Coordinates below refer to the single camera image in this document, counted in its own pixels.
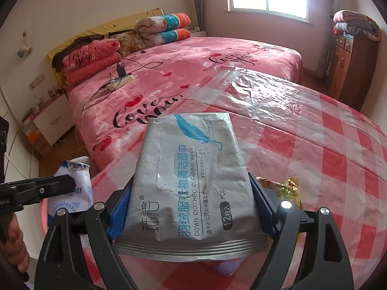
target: wall outlet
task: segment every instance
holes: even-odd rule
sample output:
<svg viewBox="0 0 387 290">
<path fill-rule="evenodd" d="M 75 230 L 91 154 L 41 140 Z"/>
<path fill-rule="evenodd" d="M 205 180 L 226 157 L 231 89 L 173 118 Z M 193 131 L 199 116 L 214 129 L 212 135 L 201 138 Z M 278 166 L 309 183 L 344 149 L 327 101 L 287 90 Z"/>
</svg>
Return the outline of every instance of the wall outlet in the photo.
<svg viewBox="0 0 387 290">
<path fill-rule="evenodd" d="M 42 73 L 40 74 L 37 78 L 35 78 L 31 84 L 28 85 L 28 87 L 31 89 L 31 90 L 34 90 L 34 88 L 36 86 L 38 86 L 42 81 L 44 81 L 46 79 L 45 75 Z"/>
</svg>

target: white drawer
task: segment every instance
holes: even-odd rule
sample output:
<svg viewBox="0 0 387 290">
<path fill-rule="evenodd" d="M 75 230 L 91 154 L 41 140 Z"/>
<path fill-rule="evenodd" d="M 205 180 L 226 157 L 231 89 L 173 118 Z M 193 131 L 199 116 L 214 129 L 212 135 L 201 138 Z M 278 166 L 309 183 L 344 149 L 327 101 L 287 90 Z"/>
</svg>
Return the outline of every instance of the white drawer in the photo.
<svg viewBox="0 0 387 290">
<path fill-rule="evenodd" d="M 63 94 L 44 109 L 34 122 L 47 141 L 53 145 L 74 125 L 71 114 L 70 105 Z"/>
</svg>

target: wooden cabinet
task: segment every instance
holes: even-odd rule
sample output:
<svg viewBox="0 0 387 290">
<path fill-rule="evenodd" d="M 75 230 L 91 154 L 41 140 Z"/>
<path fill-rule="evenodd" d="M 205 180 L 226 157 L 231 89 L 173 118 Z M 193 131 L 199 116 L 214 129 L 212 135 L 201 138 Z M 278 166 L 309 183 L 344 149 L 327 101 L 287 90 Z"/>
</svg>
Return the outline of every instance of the wooden cabinet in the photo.
<svg viewBox="0 0 387 290">
<path fill-rule="evenodd" d="M 329 95 L 360 111 L 371 85 L 379 43 L 364 35 L 334 38 Z"/>
</svg>

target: window frame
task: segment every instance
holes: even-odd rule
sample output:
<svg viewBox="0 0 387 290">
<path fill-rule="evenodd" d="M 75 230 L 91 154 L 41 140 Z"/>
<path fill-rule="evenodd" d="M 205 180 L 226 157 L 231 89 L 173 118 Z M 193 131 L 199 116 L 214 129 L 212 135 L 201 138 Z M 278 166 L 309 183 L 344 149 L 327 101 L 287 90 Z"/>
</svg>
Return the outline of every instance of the window frame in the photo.
<svg viewBox="0 0 387 290">
<path fill-rule="evenodd" d="M 234 8 L 234 0 L 228 0 L 228 10 L 230 12 L 251 12 L 251 13 L 262 13 L 262 14 L 272 14 L 272 15 L 277 15 L 277 16 L 282 16 L 282 17 L 287 17 L 291 18 L 300 22 L 305 22 L 309 23 L 309 5 L 308 5 L 308 0 L 306 0 L 306 18 L 291 15 L 291 14 L 286 14 L 286 13 L 280 13 L 280 12 L 273 12 L 269 11 L 268 9 L 268 0 L 266 0 L 266 10 L 263 9 L 237 9 Z"/>
</svg>

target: wet wipes package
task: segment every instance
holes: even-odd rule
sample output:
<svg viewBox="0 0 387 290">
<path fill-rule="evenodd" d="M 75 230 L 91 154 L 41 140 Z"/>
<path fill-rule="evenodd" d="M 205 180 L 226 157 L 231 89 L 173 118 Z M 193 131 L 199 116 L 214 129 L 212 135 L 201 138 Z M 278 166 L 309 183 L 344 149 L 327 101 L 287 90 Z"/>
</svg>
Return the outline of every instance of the wet wipes package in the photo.
<svg viewBox="0 0 387 290">
<path fill-rule="evenodd" d="M 118 252 L 229 260 L 268 247 L 228 113 L 150 119 Z"/>
<path fill-rule="evenodd" d="M 75 180 L 73 193 L 50 197 L 47 203 L 47 222 L 50 225 L 55 213 L 66 208 L 70 213 L 88 210 L 93 205 L 93 193 L 89 174 L 89 165 L 82 162 L 63 160 L 55 175 L 68 174 Z"/>
</svg>

